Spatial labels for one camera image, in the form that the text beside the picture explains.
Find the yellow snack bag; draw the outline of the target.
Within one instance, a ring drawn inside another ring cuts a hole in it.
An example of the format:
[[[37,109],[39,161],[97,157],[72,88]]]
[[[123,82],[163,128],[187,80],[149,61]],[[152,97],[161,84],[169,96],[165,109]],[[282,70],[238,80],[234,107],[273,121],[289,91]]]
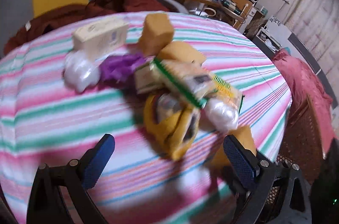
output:
[[[170,93],[150,94],[145,102],[145,130],[173,161],[181,160],[192,146],[199,121],[199,109],[180,102]]]

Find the upright yellow sponge block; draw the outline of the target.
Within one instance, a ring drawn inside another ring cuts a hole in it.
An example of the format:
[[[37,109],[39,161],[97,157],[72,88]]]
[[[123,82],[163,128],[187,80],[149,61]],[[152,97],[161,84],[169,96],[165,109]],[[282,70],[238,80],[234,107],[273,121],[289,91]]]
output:
[[[168,15],[162,12],[148,14],[144,19],[139,49],[145,57],[157,55],[174,37],[174,27]]]

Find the wooden side desk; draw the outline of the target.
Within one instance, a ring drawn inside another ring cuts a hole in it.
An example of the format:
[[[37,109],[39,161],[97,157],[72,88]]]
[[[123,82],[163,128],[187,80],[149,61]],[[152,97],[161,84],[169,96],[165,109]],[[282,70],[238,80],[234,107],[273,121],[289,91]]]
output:
[[[215,0],[175,0],[176,2],[188,6],[190,3],[203,4],[204,7],[210,7],[217,11],[217,13],[223,13],[228,17],[230,21],[233,21],[233,27],[240,31],[240,27],[246,22],[250,22],[250,14],[253,13],[255,8],[250,1],[247,0],[232,0],[234,4],[239,8],[240,14],[236,14],[232,8],[224,7],[220,1]]]

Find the clear plastic bag bundle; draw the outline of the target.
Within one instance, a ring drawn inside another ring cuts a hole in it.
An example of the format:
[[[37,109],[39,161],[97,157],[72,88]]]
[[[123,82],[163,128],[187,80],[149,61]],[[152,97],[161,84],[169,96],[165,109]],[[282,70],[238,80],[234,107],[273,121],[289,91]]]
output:
[[[222,133],[228,133],[238,126],[238,110],[217,98],[207,101],[204,112],[215,129]]]
[[[100,75],[99,67],[88,60],[83,51],[72,51],[67,54],[64,63],[64,81],[77,93],[95,87]]]

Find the cream cardboard box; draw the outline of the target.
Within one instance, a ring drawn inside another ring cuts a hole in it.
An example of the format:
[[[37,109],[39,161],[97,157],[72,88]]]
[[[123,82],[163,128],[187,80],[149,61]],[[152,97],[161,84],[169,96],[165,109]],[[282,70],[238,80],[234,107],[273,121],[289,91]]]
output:
[[[110,17],[92,22],[72,33],[75,51],[83,51],[95,61],[110,54],[126,42],[129,23],[122,18]]]

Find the green white small carton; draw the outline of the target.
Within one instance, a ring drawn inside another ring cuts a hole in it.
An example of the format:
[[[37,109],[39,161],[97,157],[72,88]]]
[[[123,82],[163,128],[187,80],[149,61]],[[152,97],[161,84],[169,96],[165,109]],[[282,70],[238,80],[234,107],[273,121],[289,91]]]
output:
[[[137,94],[145,94],[164,88],[164,84],[156,71],[156,66],[152,62],[147,62],[136,68],[134,80]]]

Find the purple snack packets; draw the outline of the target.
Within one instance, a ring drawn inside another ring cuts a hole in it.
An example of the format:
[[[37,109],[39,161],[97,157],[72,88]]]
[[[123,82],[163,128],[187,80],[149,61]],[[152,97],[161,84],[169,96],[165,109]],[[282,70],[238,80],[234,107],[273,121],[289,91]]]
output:
[[[131,86],[136,68],[146,62],[140,53],[108,56],[99,66],[100,81],[110,86]]]

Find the striped pink green bedspread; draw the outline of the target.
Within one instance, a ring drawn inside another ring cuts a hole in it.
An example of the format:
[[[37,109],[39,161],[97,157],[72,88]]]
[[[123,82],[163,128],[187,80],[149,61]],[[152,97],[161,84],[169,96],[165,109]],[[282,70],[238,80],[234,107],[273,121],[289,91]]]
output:
[[[174,40],[202,52],[204,66],[244,93],[239,123],[275,160],[291,92],[275,65],[237,30],[210,19],[170,13]],[[144,99],[131,90],[96,87],[82,94],[64,84],[72,32],[65,26],[1,60],[1,187],[19,223],[40,163],[62,166],[112,134],[115,151],[90,196],[110,223],[217,223],[232,211],[227,184],[207,162],[222,137],[206,121],[179,162],[167,160],[143,128]]]

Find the pink blanket on chair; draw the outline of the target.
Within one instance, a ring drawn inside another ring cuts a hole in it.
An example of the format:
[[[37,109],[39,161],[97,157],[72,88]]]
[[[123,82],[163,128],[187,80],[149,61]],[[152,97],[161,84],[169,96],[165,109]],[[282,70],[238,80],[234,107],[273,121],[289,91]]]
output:
[[[292,95],[279,154],[300,166],[312,184],[336,134],[332,127],[332,98],[309,66],[280,49],[272,58]]]

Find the cracker pack with black stripe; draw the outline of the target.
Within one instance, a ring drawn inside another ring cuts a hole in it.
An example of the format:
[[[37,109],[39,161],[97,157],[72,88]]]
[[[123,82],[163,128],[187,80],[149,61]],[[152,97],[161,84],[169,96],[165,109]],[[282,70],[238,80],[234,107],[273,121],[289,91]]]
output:
[[[210,73],[197,63],[154,58],[151,64],[158,79],[170,91],[198,109],[204,108],[208,95],[217,92]]]

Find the yellow sponge block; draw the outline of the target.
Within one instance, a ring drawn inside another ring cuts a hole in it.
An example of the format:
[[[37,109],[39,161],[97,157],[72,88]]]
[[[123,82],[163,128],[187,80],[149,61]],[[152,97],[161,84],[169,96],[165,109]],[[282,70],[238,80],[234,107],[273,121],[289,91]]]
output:
[[[157,55],[174,37],[174,27],[168,15],[162,12],[148,14],[144,19],[139,49],[145,57]]]
[[[166,45],[157,55],[158,59],[170,59],[202,65],[206,57],[186,42],[171,42]]]
[[[233,135],[238,140],[238,142],[243,146],[244,149],[247,149],[250,152],[252,152],[254,156],[257,155],[256,146],[254,144],[254,139],[252,137],[252,133],[251,133],[249,125],[238,127],[237,129],[229,131],[229,133],[226,135],[225,138],[229,139],[230,135]],[[226,145],[227,152],[231,156],[235,157],[236,160],[241,160],[242,156],[240,154],[239,149],[237,149],[236,146],[232,142],[229,143],[227,141],[226,144],[227,144]],[[221,170],[223,167],[231,166],[231,165],[232,165],[232,162],[230,161],[230,156],[228,156],[226,152],[224,151],[224,143],[222,142],[219,149],[213,156],[211,162],[209,163],[209,166],[212,169]]]

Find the yellow green cracker pack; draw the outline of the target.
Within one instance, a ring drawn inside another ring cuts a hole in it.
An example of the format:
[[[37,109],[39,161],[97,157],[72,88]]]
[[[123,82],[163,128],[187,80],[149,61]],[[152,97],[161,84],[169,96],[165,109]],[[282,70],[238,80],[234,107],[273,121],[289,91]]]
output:
[[[208,97],[217,98],[224,103],[234,107],[240,113],[244,95],[241,91],[231,86],[230,83],[224,81],[218,75],[210,72],[209,76],[211,77],[216,91],[208,95]]]

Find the dark red garment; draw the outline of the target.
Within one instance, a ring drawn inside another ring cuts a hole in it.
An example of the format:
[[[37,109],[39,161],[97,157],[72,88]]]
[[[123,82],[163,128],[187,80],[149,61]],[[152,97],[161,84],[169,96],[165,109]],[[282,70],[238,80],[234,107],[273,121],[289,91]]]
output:
[[[6,42],[2,52],[7,55],[15,48],[35,38],[68,24],[88,18],[123,12],[168,12],[169,10],[169,8],[157,0],[91,0],[88,4],[69,4],[54,8],[31,20],[25,19],[25,22],[30,22],[31,27],[27,30],[23,24],[21,28],[15,30],[15,32],[5,38]]]

